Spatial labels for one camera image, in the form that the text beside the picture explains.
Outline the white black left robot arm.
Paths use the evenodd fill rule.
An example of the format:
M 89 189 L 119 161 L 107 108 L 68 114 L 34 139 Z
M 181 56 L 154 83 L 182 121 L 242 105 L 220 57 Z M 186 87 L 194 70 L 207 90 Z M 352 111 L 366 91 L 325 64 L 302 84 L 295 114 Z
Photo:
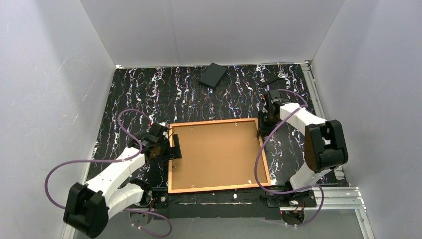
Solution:
M 75 183 L 69 190 L 63 221 L 91 239 L 98 237 L 109 220 L 123 210 L 158 216 L 153 206 L 164 204 L 150 183 L 134 178 L 145 164 L 161 163 L 182 157 L 179 136 L 165 123 L 153 123 L 149 131 L 132 136 L 124 151 L 104 171 L 85 184 Z

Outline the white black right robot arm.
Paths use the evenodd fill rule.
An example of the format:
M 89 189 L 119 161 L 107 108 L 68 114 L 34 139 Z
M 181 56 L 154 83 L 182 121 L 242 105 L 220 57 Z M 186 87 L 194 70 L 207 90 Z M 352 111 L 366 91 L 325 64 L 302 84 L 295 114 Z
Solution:
M 282 90 L 270 90 L 263 95 L 264 106 L 258 113 L 256 136 L 263 143 L 256 156 L 263 157 L 268 140 L 285 123 L 293 126 L 304 137 L 304 163 L 287 182 L 287 190 L 269 190 L 259 181 L 258 186 L 275 195 L 287 195 L 310 190 L 325 174 L 348 162 L 348 151 L 342 124 L 338 120 L 326 120 L 307 110 L 307 101 L 293 93 L 302 104 L 284 99 Z

